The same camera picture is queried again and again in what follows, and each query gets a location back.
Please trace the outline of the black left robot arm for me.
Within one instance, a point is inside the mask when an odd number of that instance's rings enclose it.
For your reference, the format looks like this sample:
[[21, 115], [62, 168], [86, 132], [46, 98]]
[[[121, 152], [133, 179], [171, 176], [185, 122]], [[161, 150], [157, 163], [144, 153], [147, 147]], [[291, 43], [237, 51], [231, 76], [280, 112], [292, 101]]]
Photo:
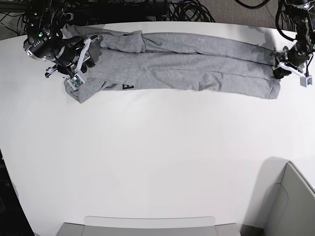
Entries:
[[276, 25], [280, 35], [293, 42], [291, 49], [285, 49], [284, 55], [280, 57], [286, 67], [294, 72], [302, 73], [304, 67], [308, 67], [315, 52], [315, 2], [313, 0], [281, 0], [276, 13], [276, 22], [284, 13], [294, 25], [296, 36], [287, 36]]

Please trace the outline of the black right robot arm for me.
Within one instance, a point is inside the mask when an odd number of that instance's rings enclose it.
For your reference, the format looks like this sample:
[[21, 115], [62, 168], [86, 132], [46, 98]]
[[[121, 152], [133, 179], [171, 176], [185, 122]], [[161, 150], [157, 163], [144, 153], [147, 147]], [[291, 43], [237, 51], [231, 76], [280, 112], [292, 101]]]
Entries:
[[24, 48], [47, 59], [64, 78], [85, 76], [130, 85], [184, 83], [277, 84], [289, 71], [274, 66], [274, 52], [235, 41], [181, 32], [124, 33], [65, 25], [55, 17], [41, 28], [29, 23]]

